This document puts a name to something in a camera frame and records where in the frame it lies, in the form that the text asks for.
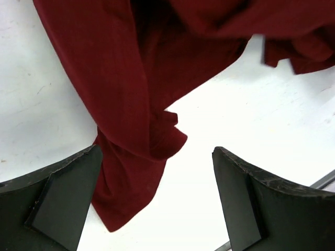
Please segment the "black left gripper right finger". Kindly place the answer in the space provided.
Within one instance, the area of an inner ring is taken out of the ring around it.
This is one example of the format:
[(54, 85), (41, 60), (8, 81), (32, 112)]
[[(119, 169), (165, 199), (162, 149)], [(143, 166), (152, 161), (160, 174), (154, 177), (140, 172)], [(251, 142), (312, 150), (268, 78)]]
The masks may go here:
[(307, 187), (223, 147), (212, 154), (229, 241), (224, 250), (334, 250), (334, 173)]

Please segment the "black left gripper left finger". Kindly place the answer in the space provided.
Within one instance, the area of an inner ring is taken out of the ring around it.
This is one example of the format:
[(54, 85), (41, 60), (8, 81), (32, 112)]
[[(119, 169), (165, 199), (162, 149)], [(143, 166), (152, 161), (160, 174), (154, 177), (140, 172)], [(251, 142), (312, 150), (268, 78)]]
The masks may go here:
[(1, 183), (1, 250), (77, 250), (102, 163), (90, 146)]

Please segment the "dark red t shirt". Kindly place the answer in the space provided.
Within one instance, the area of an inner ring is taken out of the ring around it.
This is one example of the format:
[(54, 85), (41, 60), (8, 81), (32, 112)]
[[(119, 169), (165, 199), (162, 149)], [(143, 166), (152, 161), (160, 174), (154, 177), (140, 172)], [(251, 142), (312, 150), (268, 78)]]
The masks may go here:
[(102, 168), (92, 204), (110, 232), (153, 199), (185, 144), (166, 109), (232, 63), (253, 35), (263, 61), (296, 74), (334, 66), (334, 1), (34, 1), (97, 124)]

